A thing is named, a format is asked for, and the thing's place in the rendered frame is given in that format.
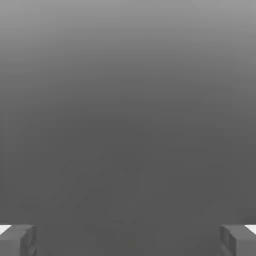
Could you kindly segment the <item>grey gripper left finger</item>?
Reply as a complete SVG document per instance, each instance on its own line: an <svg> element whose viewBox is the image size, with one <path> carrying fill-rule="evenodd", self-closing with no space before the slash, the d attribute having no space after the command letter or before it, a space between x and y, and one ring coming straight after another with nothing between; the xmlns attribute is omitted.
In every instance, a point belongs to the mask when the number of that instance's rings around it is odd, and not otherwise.
<svg viewBox="0 0 256 256"><path fill-rule="evenodd" d="M38 256L37 226L0 224L0 256Z"/></svg>

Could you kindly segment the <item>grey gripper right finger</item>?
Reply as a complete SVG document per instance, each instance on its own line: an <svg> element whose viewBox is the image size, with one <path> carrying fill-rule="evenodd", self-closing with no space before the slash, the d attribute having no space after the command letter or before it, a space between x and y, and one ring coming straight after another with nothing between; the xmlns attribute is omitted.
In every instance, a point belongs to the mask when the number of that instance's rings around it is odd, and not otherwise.
<svg viewBox="0 0 256 256"><path fill-rule="evenodd" d="M223 224L219 238L219 256L256 256L256 224Z"/></svg>

